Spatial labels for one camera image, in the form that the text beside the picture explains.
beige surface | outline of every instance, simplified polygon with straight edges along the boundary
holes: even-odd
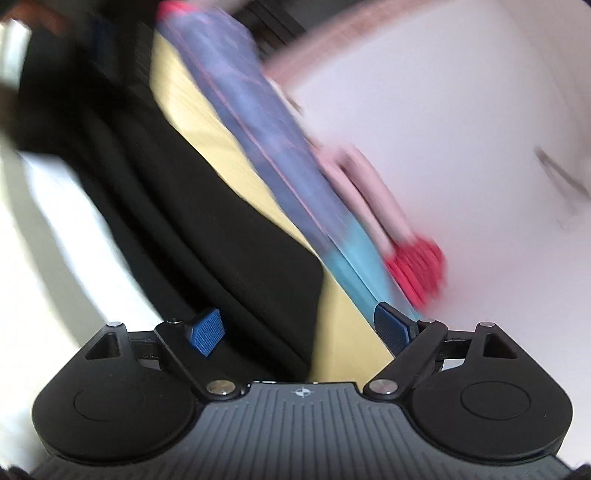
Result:
[[[301,244],[300,231],[283,214],[232,134],[194,85],[177,52],[157,35],[152,89],[170,122],[238,195]],[[325,271],[312,380],[353,380],[363,386],[391,359],[384,344],[335,278]]]

metal screw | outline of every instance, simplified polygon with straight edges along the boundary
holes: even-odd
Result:
[[[236,390],[236,385],[229,380],[214,380],[207,384],[207,391],[214,395],[229,395]]]
[[[393,380],[378,378],[369,384],[369,389],[379,395],[390,395],[398,389],[398,384]]]

